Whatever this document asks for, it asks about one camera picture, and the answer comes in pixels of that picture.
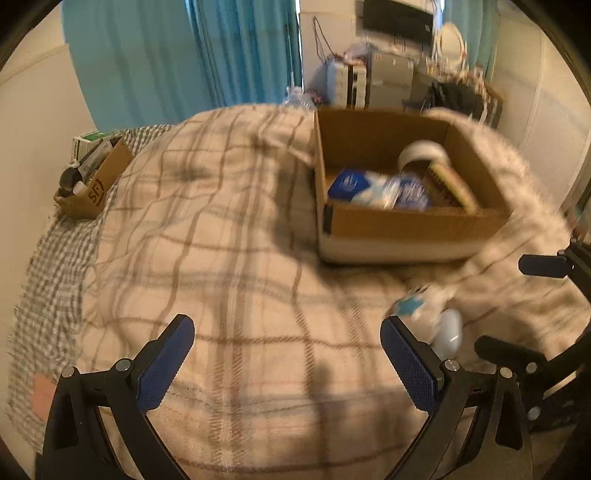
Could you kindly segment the beige plaid blanket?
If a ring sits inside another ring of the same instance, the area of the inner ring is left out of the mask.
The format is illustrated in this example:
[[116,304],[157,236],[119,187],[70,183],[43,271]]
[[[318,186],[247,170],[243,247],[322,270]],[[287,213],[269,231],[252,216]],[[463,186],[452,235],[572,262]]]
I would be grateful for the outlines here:
[[146,146],[104,212],[85,280],[77,365],[134,356],[177,314],[195,340],[150,420],[193,479],[381,479],[420,430],[380,324],[417,286],[450,286],[462,364],[490,335],[555,356],[590,307],[568,280],[522,275],[569,230],[495,131],[435,117],[472,142],[509,222],[463,264],[338,268],[318,257],[314,116],[256,105],[198,114]]

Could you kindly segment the white drawer cabinet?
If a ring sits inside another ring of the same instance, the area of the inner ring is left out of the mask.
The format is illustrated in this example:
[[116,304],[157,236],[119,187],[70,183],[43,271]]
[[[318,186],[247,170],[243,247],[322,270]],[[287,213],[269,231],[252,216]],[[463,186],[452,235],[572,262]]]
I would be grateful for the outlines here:
[[367,97],[367,66],[332,59],[327,67],[327,95],[334,108],[363,109]]

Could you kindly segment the beige tape roll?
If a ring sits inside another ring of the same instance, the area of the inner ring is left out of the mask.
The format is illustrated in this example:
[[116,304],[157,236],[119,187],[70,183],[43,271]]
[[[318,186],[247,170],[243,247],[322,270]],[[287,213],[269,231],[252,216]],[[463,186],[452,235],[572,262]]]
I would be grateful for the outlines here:
[[403,170],[413,162],[435,162],[450,167],[451,159],[446,149],[430,140],[419,140],[407,145],[398,157],[398,168]]

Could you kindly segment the teal curtain right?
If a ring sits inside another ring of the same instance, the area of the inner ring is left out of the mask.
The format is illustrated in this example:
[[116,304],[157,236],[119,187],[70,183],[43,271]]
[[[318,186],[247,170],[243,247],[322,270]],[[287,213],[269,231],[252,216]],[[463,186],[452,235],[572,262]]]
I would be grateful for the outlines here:
[[450,0],[444,22],[453,23],[467,45],[468,65],[480,66],[490,79],[495,66],[499,9],[497,0]]

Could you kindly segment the grey mini fridge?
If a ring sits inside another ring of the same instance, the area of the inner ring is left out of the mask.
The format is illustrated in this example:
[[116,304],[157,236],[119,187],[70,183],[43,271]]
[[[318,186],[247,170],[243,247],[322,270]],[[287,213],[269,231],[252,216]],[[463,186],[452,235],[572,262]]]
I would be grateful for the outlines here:
[[369,57],[369,101],[372,109],[398,109],[410,99],[415,63],[412,59],[375,51]]

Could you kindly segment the oval vanity mirror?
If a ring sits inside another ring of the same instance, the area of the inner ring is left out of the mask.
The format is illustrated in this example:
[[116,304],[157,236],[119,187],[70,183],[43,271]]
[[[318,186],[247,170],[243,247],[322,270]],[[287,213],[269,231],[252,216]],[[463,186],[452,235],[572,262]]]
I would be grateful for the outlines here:
[[435,38],[436,54],[439,58],[450,61],[462,61],[467,54],[464,37],[458,27],[452,23],[445,23],[437,32]]

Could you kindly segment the large open cardboard box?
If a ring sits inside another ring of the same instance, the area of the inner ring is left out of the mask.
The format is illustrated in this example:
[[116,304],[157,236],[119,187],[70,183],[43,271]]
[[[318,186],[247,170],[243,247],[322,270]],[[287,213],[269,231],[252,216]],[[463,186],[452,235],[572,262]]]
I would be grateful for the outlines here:
[[315,112],[322,260],[432,263],[478,253],[510,208],[456,125],[384,110]]

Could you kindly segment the blue tissue pack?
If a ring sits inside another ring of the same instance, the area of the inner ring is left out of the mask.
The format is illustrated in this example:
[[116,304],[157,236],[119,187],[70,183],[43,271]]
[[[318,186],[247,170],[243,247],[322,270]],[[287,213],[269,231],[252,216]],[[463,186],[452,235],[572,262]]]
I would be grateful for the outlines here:
[[332,181],[328,197],[363,207],[389,210],[394,207],[400,189],[401,180],[397,176],[345,169]]

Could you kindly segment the clear jar blue label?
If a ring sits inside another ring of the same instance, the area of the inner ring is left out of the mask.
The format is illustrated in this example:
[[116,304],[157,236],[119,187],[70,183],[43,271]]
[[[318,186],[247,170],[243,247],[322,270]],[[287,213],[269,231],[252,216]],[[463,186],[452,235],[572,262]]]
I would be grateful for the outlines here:
[[394,183],[397,186],[394,208],[423,212],[430,207],[429,193],[416,175],[396,175]]

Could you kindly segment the black jacket on chair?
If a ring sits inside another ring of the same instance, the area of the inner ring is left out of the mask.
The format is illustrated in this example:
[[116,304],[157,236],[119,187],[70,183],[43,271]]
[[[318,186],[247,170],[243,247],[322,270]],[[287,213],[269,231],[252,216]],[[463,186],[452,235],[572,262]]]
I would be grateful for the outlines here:
[[428,89],[421,109],[433,108],[445,108],[480,120],[485,111],[485,104],[482,96],[467,85],[434,81]]

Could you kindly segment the small cardboard box with items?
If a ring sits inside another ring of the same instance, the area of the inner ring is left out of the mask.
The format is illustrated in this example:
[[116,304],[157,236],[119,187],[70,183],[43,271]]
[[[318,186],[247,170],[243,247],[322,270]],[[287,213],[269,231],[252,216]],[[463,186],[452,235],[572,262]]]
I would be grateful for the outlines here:
[[73,220],[94,220],[133,155],[122,135],[103,137],[61,174],[54,201]]

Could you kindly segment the yellow brown product box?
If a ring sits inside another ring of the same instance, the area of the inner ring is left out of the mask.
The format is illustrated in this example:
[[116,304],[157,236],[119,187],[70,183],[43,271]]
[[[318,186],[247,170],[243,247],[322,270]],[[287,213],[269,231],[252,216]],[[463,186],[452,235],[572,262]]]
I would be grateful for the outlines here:
[[468,184],[450,166],[444,163],[432,162],[426,172],[429,179],[446,201],[466,213],[473,215],[478,212],[480,205]]

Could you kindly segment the teal curtain left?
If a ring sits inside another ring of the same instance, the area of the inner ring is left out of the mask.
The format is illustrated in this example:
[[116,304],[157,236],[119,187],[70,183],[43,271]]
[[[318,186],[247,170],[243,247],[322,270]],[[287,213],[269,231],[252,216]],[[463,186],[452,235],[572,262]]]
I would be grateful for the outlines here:
[[61,16],[101,131],[280,103],[303,80],[293,1],[64,1]]

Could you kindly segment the clear plastic water bottle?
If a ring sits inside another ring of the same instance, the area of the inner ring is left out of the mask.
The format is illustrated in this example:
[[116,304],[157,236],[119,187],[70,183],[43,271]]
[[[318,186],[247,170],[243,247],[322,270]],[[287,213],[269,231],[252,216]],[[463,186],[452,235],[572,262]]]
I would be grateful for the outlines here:
[[286,97],[283,99],[283,105],[315,110],[315,102],[308,93],[305,93],[300,86],[288,86]]

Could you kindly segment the white hand-shaped figurine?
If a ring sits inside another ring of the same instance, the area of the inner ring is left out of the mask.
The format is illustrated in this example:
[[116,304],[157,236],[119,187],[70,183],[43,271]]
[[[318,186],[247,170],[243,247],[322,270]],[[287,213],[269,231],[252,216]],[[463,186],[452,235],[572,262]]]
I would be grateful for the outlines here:
[[463,342],[462,314],[450,307],[454,287],[439,284],[419,286],[398,299],[389,314],[398,316],[441,360],[454,359]]

